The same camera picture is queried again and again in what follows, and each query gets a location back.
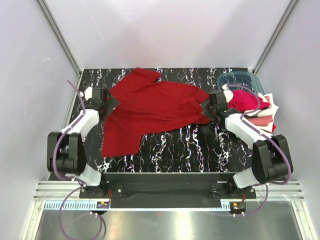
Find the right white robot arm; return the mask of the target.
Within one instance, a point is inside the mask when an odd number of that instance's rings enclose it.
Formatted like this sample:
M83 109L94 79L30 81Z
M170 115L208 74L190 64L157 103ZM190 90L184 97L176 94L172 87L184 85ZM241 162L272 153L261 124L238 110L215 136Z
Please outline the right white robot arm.
M239 198L245 188L268 183L284 185L291 180L293 164L287 139L272 135L245 119L235 108L228 108L224 91L212 91L202 104L203 114L220 127L239 137L252 150L251 167L233 175L227 192Z

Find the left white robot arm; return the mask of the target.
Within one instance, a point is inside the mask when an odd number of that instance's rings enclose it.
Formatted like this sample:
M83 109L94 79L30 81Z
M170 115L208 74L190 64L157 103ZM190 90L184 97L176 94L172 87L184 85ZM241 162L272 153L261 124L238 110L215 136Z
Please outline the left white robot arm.
M79 115L67 127L49 133L46 166L60 180L75 179L90 187L95 197L103 198L108 186L102 182L102 174L87 163L84 140L96 125L111 115L119 101L106 88L88 87L83 96Z

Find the red t-shirt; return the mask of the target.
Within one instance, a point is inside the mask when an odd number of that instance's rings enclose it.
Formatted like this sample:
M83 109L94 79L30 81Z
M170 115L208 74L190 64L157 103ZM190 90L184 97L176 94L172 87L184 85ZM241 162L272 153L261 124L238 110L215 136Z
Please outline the red t-shirt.
M136 68L110 90L119 105L104 123L102 157L137 154L145 134L208 123L200 106L208 93L160 77L159 72Z

